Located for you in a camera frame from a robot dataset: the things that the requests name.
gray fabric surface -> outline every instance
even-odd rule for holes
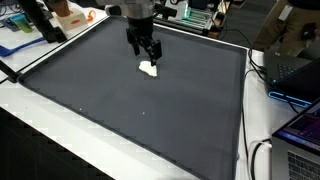
[[[201,179],[235,176],[246,51],[165,29],[159,77],[110,18],[19,81]]]

white table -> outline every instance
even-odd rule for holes
[[[24,57],[26,59],[36,59],[42,56],[45,50],[53,49],[54,45],[46,45],[46,47],[42,46],[41,48],[43,48],[42,53],[32,54],[37,50],[29,49],[30,52],[26,52]],[[35,62],[23,72],[51,54]],[[257,63],[261,63],[262,57],[262,53],[253,52],[253,59]],[[21,62],[16,58],[13,58],[12,61],[17,63],[13,66],[16,70],[29,62]],[[19,84],[12,84],[9,81],[0,84],[0,106],[115,179],[197,179],[157,155],[23,88]],[[266,96],[263,82],[259,80],[255,73],[250,73],[247,77],[244,108],[249,144],[252,141],[270,137],[272,132],[294,116],[294,112],[288,104],[272,100]],[[247,176],[242,127],[239,138],[239,153],[240,160],[237,165],[236,179],[247,180],[249,178]],[[257,180],[271,179],[268,149],[263,147],[258,151],[256,165]]]
[[[88,15],[90,10],[94,10],[96,12],[96,18],[90,23],[88,23],[88,26],[91,27],[96,22],[104,19],[107,17],[104,11],[94,8],[81,8],[77,4],[69,3],[71,7],[79,8],[85,16]],[[56,27],[60,26],[59,23],[54,19],[50,19],[51,24]],[[70,31],[66,31],[65,35],[67,39],[71,39],[83,30],[87,29],[88,27],[82,26],[78,27],[76,29],[72,29]],[[6,47],[6,48],[15,48],[19,45],[22,45],[24,43],[30,42],[32,40],[35,40],[37,38],[42,37],[41,33],[33,27],[32,33],[23,33],[22,31],[12,32],[8,28],[2,28],[0,29],[0,45]],[[37,43],[35,45],[32,45],[30,47],[27,47],[21,51],[18,51],[17,53],[8,56],[8,57],[0,57],[0,60],[2,60],[5,64],[7,64],[11,69],[14,71],[19,71],[23,67],[27,66],[34,60],[38,59],[39,57],[42,57],[46,53],[50,52],[51,50],[57,48],[58,46],[61,46],[60,43],[51,43],[48,44],[46,41]],[[0,71],[0,81],[4,80],[8,76]]]

gray floor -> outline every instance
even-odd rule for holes
[[[240,9],[232,8],[228,15],[227,28],[240,30],[250,43],[253,43],[275,2],[276,0],[247,0]],[[228,31],[223,41],[249,47],[244,37],[235,31]]]

laptop keyboard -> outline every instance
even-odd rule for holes
[[[320,180],[320,165],[288,152],[290,180]]]
[[[288,66],[278,64],[278,71],[279,71],[280,79],[282,79],[282,78],[288,76],[289,74],[293,73],[295,71],[295,69],[290,68]]]

